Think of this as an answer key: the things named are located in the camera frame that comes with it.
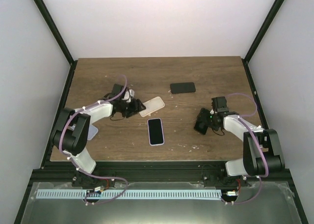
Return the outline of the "beige phone case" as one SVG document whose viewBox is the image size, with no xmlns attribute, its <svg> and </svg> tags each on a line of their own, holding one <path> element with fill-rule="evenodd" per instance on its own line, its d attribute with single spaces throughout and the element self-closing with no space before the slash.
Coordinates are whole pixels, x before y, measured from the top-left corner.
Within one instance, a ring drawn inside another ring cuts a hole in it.
<svg viewBox="0 0 314 224">
<path fill-rule="evenodd" d="M 146 107 L 146 109 L 139 113 L 141 117 L 150 116 L 152 113 L 165 107 L 164 101 L 159 96 L 143 103 L 143 105 Z"/>
</svg>

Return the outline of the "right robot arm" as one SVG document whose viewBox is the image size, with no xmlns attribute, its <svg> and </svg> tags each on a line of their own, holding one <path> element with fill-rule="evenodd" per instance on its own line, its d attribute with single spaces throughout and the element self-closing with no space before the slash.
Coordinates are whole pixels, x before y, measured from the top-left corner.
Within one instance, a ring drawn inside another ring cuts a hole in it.
<svg viewBox="0 0 314 224">
<path fill-rule="evenodd" d="M 256 126 L 246 121 L 244 115 L 230 111 L 224 96 L 212 98 L 211 106 L 205 125 L 214 132 L 229 132 L 243 142 L 242 158 L 227 161 L 226 169 L 218 173 L 221 185 L 231 185 L 236 176 L 267 177 L 285 169 L 279 136 L 274 129 Z"/>
</svg>

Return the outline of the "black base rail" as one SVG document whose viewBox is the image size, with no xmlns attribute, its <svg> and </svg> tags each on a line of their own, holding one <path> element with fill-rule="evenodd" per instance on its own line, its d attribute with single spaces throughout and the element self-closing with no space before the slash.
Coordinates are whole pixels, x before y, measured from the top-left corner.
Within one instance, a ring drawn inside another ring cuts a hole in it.
<svg viewBox="0 0 314 224">
<path fill-rule="evenodd" d="M 92 178 L 82 174 L 70 162 L 47 162 L 33 170 L 30 183 L 71 182 L 74 186 L 92 188 L 98 185 L 113 186 L 117 177 L 135 182 L 191 182 L 206 187 L 235 188 L 247 186 L 240 176 L 228 177 L 224 161 L 175 162 L 98 162 Z"/>
</svg>

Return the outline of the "black frame post left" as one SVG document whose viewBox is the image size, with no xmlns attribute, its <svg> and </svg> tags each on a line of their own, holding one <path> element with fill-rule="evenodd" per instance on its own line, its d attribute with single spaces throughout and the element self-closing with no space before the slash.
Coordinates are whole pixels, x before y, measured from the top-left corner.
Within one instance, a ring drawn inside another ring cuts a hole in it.
<svg viewBox="0 0 314 224">
<path fill-rule="evenodd" d="M 63 55 L 67 59 L 68 63 L 70 65 L 73 65 L 75 63 L 75 60 L 73 59 L 64 39 L 62 38 L 61 33 L 59 32 L 47 6 L 45 5 L 45 2 L 43 0 L 33 0 L 41 13 L 42 17 L 44 18 L 44 21 L 46 22 L 48 28 L 50 29 L 53 37 L 55 38 L 57 44 L 59 45 L 61 51 L 63 52 Z"/>
</svg>

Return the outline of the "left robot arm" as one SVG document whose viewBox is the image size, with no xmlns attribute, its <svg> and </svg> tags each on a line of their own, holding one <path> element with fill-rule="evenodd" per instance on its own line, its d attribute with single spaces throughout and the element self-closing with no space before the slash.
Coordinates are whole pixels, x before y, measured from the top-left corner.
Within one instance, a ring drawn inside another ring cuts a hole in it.
<svg viewBox="0 0 314 224">
<path fill-rule="evenodd" d="M 112 118 L 117 112 L 123 118 L 129 118 L 145 110 L 144 104 L 134 95 L 126 85 L 115 84 L 112 91 L 97 102 L 79 109 L 64 108 L 58 116 L 50 142 L 74 163 L 77 170 L 85 172 L 83 181 L 90 187 L 100 181 L 100 174 L 94 170 L 96 162 L 86 148 L 90 126 L 103 118 Z"/>
</svg>

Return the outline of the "light blue phone case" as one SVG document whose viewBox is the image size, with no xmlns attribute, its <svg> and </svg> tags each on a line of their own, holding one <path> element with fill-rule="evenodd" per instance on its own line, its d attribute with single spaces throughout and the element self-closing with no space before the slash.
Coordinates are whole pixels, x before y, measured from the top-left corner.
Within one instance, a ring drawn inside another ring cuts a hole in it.
<svg viewBox="0 0 314 224">
<path fill-rule="evenodd" d="M 65 138 L 73 137 L 75 141 L 80 140 L 92 140 L 94 136 L 98 133 L 98 128 L 90 124 L 88 127 L 86 125 L 79 126 L 73 125 L 69 126 L 65 133 Z"/>
</svg>

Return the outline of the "black frame post right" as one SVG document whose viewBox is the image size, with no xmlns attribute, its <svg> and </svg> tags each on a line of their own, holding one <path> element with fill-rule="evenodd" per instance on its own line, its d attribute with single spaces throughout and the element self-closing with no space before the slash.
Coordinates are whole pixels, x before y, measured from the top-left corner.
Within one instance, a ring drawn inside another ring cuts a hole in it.
<svg viewBox="0 0 314 224">
<path fill-rule="evenodd" d="M 267 33 L 269 27 L 271 26 L 273 20 L 275 19 L 277 13 L 279 12 L 280 8 L 282 7 L 285 0 L 275 0 L 265 17 L 257 35 L 255 36 L 247 54 L 245 55 L 245 62 L 249 63 L 252 59 L 254 53 L 256 52 L 258 46 L 260 45 L 261 41 L 263 40 L 265 34 Z"/>
</svg>

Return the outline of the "black frame post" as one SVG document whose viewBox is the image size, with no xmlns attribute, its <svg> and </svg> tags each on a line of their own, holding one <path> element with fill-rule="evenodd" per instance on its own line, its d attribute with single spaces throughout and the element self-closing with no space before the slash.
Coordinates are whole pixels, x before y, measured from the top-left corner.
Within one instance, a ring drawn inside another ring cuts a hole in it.
<svg viewBox="0 0 314 224">
<path fill-rule="evenodd" d="M 275 19 L 277 13 L 279 12 L 280 8 L 282 7 L 285 0 L 275 0 L 265 17 L 257 35 L 255 36 L 247 54 L 245 55 L 245 62 L 249 63 L 252 59 L 254 53 L 256 52 L 258 46 L 260 45 L 261 41 L 263 40 L 265 34 L 267 33 L 269 27 L 271 26 L 273 20 Z"/>
<path fill-rule="evenodd" d="M 55 38 L 57 44 L 59 45 L 61 51 L 63 52 L 63 55 L 67 59 L 68 63 L 70 65 L 73 65 L 75 63 L 75 60 L 73 59 L 64 39 L 62 38 L 61 33 L 59 32 L 47 6 L 45 5 L 45 2 L 43 0 L 33 0 L 41 13 L 42 17 L 44 18 L 44 21 L 46 22 L 48 28 L 50 29 L 53 37 Z"/>
</svg>

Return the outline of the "black phone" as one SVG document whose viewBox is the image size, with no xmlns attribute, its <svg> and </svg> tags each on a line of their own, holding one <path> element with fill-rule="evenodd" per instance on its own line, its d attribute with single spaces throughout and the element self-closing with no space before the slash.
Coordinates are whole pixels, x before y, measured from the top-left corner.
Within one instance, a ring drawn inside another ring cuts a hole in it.
<svg viewBox="0 0 314 224">
<path fill-rule="evenodd" d="M 196 118 L 194 130 L 202 135 L 205 135 L 209 127 L 210 117 L 210 111 L 205 108 L 201 108 Z"/>
<path fill-rule="evenodd" d="M 170 84 L 170 90 L 172 94 L 194 93 L 196 92 L 196 87 L 193 82 L 172 83 Z"/>
</svg>

